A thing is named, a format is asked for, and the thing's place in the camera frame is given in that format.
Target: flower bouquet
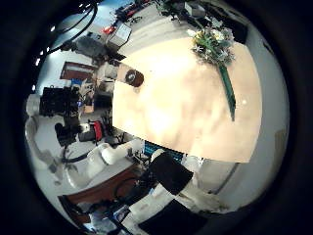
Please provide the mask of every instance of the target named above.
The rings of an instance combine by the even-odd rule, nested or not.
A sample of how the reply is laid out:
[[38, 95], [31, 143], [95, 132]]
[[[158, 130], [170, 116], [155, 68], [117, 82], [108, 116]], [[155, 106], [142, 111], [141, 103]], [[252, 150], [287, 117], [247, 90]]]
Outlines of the flower bouquet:
[[187, 30], [194, 39], [193, 51], [199, 56], [201, 62], [216, 65], [221, 73], [222, 81], [231, 112], [232, 120], [235, 119], [236, 99], [231, 80], [227, 72], [227, 65], [235, 60], [235, 55], [230, 47], [234, 44], [233, 32], [224, 27], [216, 18], [206, 18], [208, 25], [201, 26], [201, 30], [194, 32]]

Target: desk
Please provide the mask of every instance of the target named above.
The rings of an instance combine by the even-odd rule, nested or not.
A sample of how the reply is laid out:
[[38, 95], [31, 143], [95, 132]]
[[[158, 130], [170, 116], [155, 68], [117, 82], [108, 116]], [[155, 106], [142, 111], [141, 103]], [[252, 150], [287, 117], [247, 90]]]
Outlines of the desk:
[[247, 163], [258, 138], [262, 98], [259, 77], [245, 45], [235, 43], [228, 67], [237, 100], [235, 121], [215, 66], [197, 62], [192, 39], [165, 41], [122, 62], [142, 72], [134, 88], [116, 82], [112, 124], [166, 148], [200, 158]]

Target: wire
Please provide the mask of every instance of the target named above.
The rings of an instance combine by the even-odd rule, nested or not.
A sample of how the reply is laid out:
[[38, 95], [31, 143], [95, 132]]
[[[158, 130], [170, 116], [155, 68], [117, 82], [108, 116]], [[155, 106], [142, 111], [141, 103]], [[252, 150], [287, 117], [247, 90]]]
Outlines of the wire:
[[78, 26], [86, 17], [89, 16], [89, 14], [92, 12], [92, 8], [90, 8], [90, 10], [87, 12], [87, 14], [85, 14], [76, 24], [74, 24], [73, 26], [67, 28], [67, 29], [64, 29], [60, 32], [60, 34], [63, 34], [63, 33], [66, 33], [70, 30], [72, 30], [73, 28], [75, 28], [76, 26]]
[[58, 50], [60, 50], [60, 49], [62, 49], [65, 45], [69, 44], [71, 41], [73, 41], [74, 39], [76, 39], [81, 33], [83, 33], [83, 32], [90, 26], [90, 24], [95, 20], [95, 18], [96, 18], [96, 16], [97, 16], [97, 13], [98, 13], [98, 5], [97, 5], [97, 3], [96, 3], [94, 0], [92, 0], [92, 3], [91, 3], [91, 4], [92, 4], [92, 6], [93, 6], [94, 13], [93, 13], [93, 15], [92, 15], [92, 17], [91, 17], [89, 23], [88, 23], [85, 27], [83, 27], [79, 32], [77, 32], [76, 35], [74, 35], [74, 36], [73, 36], [72, 38], [70, 38], [69, 40], [65, 41], [62, 45], [60, 45], [60, 46], [58, 46], [58, 47], [56, 47], [56, 48], [51, 49], [50, 51], [48, 51], [48, 52], [46, 53], [46, 56], [47, 56], [47, 55], [50, 55], [50, 54], [52, 54], [52, 53], [54, 53], [54, 52], [56, 52], [56, 51], [58, 51]]

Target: red component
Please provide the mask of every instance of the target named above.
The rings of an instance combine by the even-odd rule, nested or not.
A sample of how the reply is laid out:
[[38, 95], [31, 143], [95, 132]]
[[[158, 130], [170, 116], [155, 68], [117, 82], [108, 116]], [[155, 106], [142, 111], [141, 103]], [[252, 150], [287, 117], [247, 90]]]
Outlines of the red component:
[[95, 132], [96, 132], [96, 141], [100, 141], [102, 139], [102, 127], [101, 127], [101, 123], [96, 120], [94, 122], [94, 129], [95, 129]]
[[114, 26], [106, 26], [102, 32], [105, 34], [111, 34], [115, 31], [115, 27]]
[[129, 11], [129, 13], [127, 13], [127, 17], [132, 17], [136, 12], [136, 10]]

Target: green stem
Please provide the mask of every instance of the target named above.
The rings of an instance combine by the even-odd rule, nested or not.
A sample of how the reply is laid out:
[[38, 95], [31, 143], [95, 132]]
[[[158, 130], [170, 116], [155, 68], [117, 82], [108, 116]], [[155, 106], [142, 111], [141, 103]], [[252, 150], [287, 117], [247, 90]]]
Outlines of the green stem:
[[219, 71], [221, 73], [222, 81], [225, 88], [225, 93], [229, 105], [229, 109], [231, 112], [232, 121], [235, 120], [235, 109], [236, 109], [236, 99], [232, 86], [232, 82], [229, 78], [229, 74], [227, 72], [227, 68], [225, 66], [219, 66]]

